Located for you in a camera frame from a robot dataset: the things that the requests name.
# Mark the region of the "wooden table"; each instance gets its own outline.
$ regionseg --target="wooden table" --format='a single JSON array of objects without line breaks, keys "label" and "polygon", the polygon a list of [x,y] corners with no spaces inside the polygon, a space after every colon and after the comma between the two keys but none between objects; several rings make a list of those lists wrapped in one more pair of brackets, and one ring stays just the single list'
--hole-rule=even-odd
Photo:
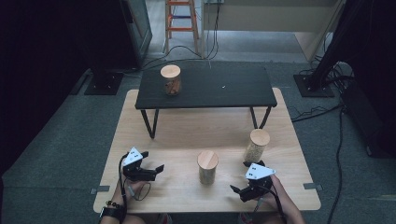
[{"label": "wooden table", "polygon": [[[274,89],[277,100],[267,120],[265,130],[271,141],[262,154],[265,164],[276,170],[287,193],[301,210],[317,210],[320,201],[315,189],[304,189],[312,183],[304,154],[290,121],[279,89]],[[139,110],[134,108],[138,91],[129,91],[120,121],[109,151],[101,186],[110,186],[107,192],[98,192],[93,210],[99,213],[110,200],[118,180],[118,165],[122,155],[136,147],[148,151],[142,168],[154,169],[164,164],[164,171],[152,182],[148,197],[142,202],[130,203],[134,213],[184,212],[251,212],[256,202],[243,203],[230,185],[244,188],[248,170],[243,153],[253,130],[248,108],[167,109],[159,119],[155,139],[147,134]],[[257,112],[264,114],[265,107]],[[215,183],[204,186],[199,181],[197,157],[203,150],[219,155]],[[271,210],[267,206],[262,211]]]}]

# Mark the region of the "black table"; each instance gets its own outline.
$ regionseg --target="black table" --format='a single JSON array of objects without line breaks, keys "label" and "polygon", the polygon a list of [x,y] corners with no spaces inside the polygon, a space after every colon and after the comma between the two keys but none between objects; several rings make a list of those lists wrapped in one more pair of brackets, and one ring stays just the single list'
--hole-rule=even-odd
[{"label": "black table", "polygon": [[[178,95],[172,96],[164,91],[164,80],[160,70],[148,70],[143,73],[134,107],[141,111],[151,138],[155,137],[160,109],[249,107],[254,128],[257,129],[253,107],[266,106],[267,110],[260,125],[262,129],[271,108],[277,105],[265,69],[182,69],[180,77],[182,90]],[[155,109],[152,129],[147,109]]]}]

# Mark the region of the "human hand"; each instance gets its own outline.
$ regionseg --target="human hand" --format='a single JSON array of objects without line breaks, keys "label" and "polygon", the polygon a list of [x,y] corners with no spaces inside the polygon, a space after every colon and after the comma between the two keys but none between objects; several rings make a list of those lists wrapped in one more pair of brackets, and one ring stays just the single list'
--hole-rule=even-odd
[{"label": "human hand", "polygon": [[[139,192],[143,186],[145,186],[148,181],[131,181],[129,179],[126,179],[125,175],[121,175],[121,180],[122,183],[124,183],[124,187],[125,187],[125,196],[126,196],[126,201],[129,202],[132,200],[132,198],[134,197],[133,195],[131,195],[131,192],[128,190],[128,186],[132,188],[132,190],[134,192]],[[117,186],[116,189],[114,191],[114,195],[113,198],[111,199],[111,202],[113,203],[117,203],[119,205],[124,205],[124,201],[122,199],[122,193],[121,193],[121,189],[120,189],[120,181],[117,181]]]},{"label": "human hand", "polygon": [[[271,175],[271,180],[273,182],[273,186],[271,187],[271,191],[277,194],[280,204],[282,206],[283,213],[286,215],[288,223],[304,223],[304,219],[301,215],[300,210],[297,208],[293,200],[290,198],[289,194],[286,192],[280,180],[275,176]],[[264,201],[268,203],[275,210],[278,210],[276,204],[276,199],[274,195],[271,193],[267,193],[264,195]]]}]

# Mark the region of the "orange ladder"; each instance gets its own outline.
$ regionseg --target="orange ladder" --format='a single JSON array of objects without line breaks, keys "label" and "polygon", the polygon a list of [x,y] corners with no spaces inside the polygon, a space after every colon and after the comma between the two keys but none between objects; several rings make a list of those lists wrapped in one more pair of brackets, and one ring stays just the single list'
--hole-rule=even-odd
[{"label": "orange ladder", "polygon": [[[165,0],[165,46],[166,46],[166,53],[169,52],[169,39],[172,38],[172,32],[192,32],[194,37],[194,46],[195,46],[195,53],[198,54],[198,27],[197,27],[197,18],[195,13],[195,4],[194,0]],[[174,11],[172,7],[189,7],[190,8],[190,15],[187,16],[178,16],[174,15]],[[172,26],[172,22],[175,19],[191,19],[191,27],[174,27]]]}]

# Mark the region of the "gray carpet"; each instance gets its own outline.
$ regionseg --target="gray carpet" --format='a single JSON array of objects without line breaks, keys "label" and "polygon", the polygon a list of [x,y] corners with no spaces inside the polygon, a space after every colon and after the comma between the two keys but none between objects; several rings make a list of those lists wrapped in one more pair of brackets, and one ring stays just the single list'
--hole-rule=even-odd
[{"label": "gray carpet", "polygon": [[[181,69],[208,67],[208,62],[179,62]],[[261,67],[272,85],[282,90],[290,116],[316,106],[332,108],[334,98],[302,98],[292,75],[309,68],[307,63],[230,63],[211,66]],[[97,223],[91,188],[99,185],[126,92],[138,89],[142,73],[123,78],[115,96],[69,95],[41,133],[4,174],[2,221],[14,223]],[[321,208],[303,212],[307,223],[326,223],[338,187],[336,151],[340,141],[340,109],[294,123]],[[394,159],[373,159],[348,115],[342,115],[343,144],[340,162],[342,193],[332,223],[394,223],[396,170]],[[235,213],[173,214],[176,224],[236,223]]]}]

